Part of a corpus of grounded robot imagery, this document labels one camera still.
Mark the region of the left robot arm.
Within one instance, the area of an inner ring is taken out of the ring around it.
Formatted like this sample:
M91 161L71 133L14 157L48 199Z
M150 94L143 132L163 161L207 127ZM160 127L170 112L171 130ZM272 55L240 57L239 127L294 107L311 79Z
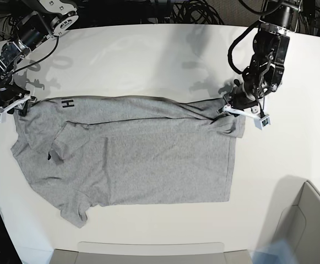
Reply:
M290 38L294 15L301 11L301 1L265 1L262 10L249 7L244 1L241 5L259 19L250 25L228 49L228 63L231 69L242 77L234 80L232 90L224 95L225 105L220 114L235 117L245 116L254 120L256 128L262 130L271 124L265 112L265 98L274 93L282 84L284 63ZM234 48L253 30L253 55L249 66L239 70L233 61Z

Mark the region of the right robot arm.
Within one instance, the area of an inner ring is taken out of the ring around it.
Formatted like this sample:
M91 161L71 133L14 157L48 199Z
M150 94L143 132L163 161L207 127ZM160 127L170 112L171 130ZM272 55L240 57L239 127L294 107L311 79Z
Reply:
M60 36L74 24L79 16L74 1L25 1L32 11L17 24L12 38L1 49L0 54L0 123L6 116L18 112L25 116L30 103L37 98L14 81L18 68L30 53L49 39Z

